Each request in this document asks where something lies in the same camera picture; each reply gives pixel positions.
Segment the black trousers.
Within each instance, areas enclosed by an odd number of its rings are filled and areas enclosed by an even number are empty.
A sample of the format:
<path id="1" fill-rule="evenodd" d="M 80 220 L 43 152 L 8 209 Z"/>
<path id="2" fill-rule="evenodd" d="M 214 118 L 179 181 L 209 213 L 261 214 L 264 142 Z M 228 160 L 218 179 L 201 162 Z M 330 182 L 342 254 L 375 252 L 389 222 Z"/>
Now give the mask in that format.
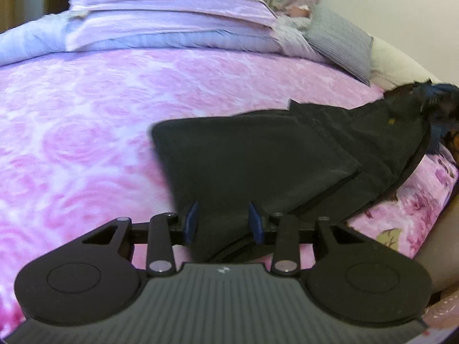
<path id="1" fill-rule="evenodd" d="M 291 102 L 155 125 L 155 154 L 176 209 L 199 203 L 193 259 L 222 260 L 248 245 L 250 202 L 307 228 L 320 217 L 348 220 L 393 194 L 431 140 L 415 83 L 351 110 Z"/>

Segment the pink floral bedspread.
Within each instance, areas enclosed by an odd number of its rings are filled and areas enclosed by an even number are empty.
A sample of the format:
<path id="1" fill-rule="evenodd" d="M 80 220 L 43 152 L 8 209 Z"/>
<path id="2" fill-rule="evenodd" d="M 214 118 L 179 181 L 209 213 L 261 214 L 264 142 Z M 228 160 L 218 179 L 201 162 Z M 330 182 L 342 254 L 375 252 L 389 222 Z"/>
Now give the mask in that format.
<path id="1" fill-rule="evenodd" d="M 51 54 L 1 68 L 1 336 L 23 323 L 29 261 L 117 217 L 171 207 L 151 124 L 380 97 L 331 66 L 223 50 Z"/>

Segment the grey checked pillow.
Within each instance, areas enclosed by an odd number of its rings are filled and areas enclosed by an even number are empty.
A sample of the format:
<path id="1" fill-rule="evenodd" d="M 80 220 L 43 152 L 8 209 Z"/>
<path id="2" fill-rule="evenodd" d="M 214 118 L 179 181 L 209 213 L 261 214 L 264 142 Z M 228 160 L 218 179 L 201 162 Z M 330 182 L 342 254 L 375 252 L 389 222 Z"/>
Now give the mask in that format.
<path id="1" fill-rule="evenodd" d="M 370 85 L 373 38 L 324 4 L 312 8 L 311 21 L 304 33 L 318 53 Z"/>

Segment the white long pillow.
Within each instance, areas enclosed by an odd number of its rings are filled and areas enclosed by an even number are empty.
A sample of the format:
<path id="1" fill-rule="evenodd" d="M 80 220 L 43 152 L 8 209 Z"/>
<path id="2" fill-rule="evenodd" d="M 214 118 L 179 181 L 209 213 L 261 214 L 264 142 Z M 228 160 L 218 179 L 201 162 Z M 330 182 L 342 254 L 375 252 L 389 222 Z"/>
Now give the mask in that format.
<path id="1" fill-rule="evenodd" d="M 374 36 L 370 81 L 384 91 L 412 82 L 441 83 L 431 72 L 406 53 Z"/>

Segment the blue denim jeans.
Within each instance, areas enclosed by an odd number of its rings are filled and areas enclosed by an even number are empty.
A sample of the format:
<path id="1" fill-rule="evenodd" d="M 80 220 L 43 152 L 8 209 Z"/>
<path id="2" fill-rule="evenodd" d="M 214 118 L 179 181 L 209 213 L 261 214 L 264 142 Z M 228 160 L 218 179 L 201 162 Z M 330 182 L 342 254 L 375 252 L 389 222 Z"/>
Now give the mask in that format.
<path id="1" fill-rule="evenodd" d="M 420 112 L 431 127 L 431 140 L 427 153 L 439 153 L 443 137 L 458 129 L 458 87 L 447 83 L 433 84 L 430 80 L 415 83 L 414 95 L 420 101 Z"/>

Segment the lilac striped duvet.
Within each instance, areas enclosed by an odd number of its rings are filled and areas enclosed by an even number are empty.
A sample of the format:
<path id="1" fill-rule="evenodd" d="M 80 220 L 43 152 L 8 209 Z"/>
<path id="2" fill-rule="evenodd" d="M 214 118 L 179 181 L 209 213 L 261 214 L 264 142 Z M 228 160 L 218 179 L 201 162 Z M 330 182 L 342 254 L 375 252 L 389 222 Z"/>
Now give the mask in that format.
<path id="1" fill-rule="evenodd" d="M 70 0 L 1 34 L 1 64 L 52 53 L 212 48 L 325 63 L 306 41 L 308 18 L 277 16 L 263 0 Z"/>

